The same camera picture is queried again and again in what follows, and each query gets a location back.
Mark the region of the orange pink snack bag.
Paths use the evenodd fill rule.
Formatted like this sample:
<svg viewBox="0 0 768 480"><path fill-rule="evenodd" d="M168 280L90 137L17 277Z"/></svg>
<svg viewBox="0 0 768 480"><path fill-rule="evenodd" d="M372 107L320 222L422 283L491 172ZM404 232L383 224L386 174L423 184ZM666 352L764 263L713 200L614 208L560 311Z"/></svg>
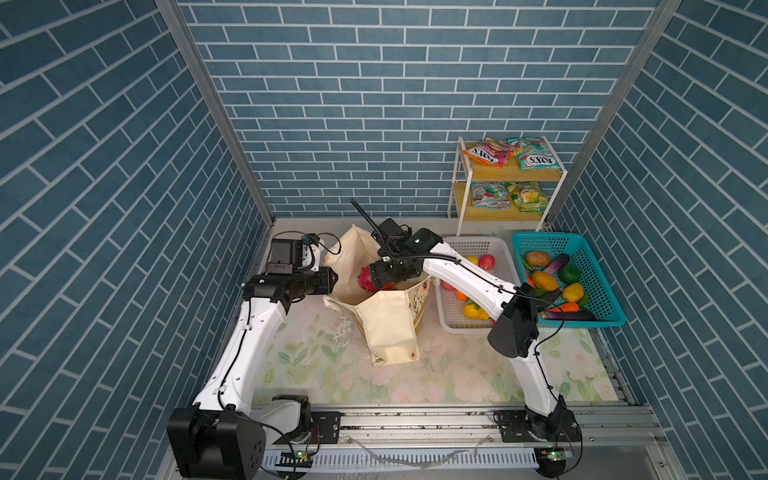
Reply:
<svg viewBox="0 0 768 480"><path fill-rule="evenodd" d="M477 142L474 146L465 149L463 153L472 161L500 169L509 162L510 157L514 153L514 148L506 142L499 142L487 137L483 141Z"/></svg>

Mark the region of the cream canvas grocery bag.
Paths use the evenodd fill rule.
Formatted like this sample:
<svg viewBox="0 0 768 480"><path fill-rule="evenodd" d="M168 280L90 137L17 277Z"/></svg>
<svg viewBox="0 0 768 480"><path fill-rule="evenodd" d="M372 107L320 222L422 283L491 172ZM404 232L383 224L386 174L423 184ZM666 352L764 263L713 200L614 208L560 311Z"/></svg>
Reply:
<svg viewBox="0 0 768 480"><path fill-rule="evenodd" d="M362 332L375 365L417 362L421 359L417 329L424 316L432 279L422 274L376 293L358 283L362 270L380 259L370 232L352 226L337 245L341 252L328 254L323 264L338 280L323 297L326 307L349 313Z"/></svg>

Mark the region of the pink dragon fruit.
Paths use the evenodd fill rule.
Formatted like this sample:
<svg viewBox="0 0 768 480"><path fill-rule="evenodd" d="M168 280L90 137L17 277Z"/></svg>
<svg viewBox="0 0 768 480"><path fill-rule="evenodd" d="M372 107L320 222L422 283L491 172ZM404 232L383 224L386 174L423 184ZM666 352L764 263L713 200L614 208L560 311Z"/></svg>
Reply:
<svg viewBox="0 0 768 480"><path fill-rule="evenodd" d="M365 291L376 293L377 287L373 284L372 274L369 267L363 267L357 277L358 285Z"/></svg>

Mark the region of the yellow mango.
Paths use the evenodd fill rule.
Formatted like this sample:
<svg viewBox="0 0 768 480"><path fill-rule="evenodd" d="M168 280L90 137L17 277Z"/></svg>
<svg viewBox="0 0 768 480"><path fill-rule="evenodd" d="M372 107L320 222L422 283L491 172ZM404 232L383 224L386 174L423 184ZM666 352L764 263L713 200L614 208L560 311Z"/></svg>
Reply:
<svg viewBox="0 0 768 480"><path fill-rule="evenodd" d="M559 288L558 281L551 274L544 271L534 271L531 274L531 280L534 286L540 290L551 292Z"/></svg>

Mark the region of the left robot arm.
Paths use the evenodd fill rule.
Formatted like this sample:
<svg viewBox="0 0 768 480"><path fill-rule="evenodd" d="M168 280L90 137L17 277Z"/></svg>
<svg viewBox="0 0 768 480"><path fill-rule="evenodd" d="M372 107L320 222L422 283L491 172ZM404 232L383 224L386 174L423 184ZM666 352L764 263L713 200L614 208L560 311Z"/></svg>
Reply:
<svg viewBox="0 0 768 480"><path fill-rule="evenodd" d="M175 409L167 435L184 478L253 479L266 449L304 439L312 428L304 395L278 395L254 410L256 374L290 307L307 296L327 295L338 280L329 267L251 277L230 340L203 389Z"/></svg>

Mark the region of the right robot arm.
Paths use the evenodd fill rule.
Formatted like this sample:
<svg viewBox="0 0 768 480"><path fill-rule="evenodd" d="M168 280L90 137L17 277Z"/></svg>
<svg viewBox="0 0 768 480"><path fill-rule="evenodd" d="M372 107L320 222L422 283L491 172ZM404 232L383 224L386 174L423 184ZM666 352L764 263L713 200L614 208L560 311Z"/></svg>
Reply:
<svg viewBox="0 0 768 480"><path fill-rule="evenodd" d="M507 358L522 388L530 434L556 442L583 439L580 425L549 381L538 352L538 314L546 304L529 285L515 285L472 263L429 229L417 231L388 218L373 228L381 259L369 266L374 286L415 278L423 273L465 294L489 314L489 345Z"/></svg>

